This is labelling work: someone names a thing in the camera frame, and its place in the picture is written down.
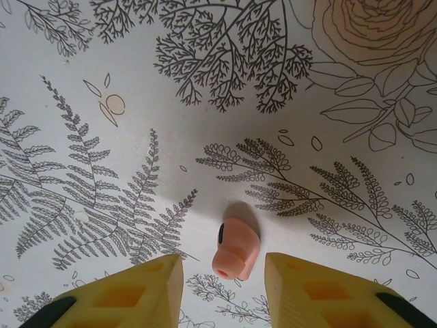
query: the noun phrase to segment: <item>floral patterned surface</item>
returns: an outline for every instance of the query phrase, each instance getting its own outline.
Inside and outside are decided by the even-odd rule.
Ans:
[[[263,256],[437,320],[437,4],[0,0],[0,323],[162,254],[180,326],[265,327]],[[210,262],[252,208],[247,282]]]

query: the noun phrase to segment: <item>pink earbud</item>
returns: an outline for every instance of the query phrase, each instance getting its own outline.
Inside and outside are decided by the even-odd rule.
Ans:
[[[258,235],[245,222],[230,217],[218,232],[218,250],[212,270],[223,279],[248,280],[261,244]]]

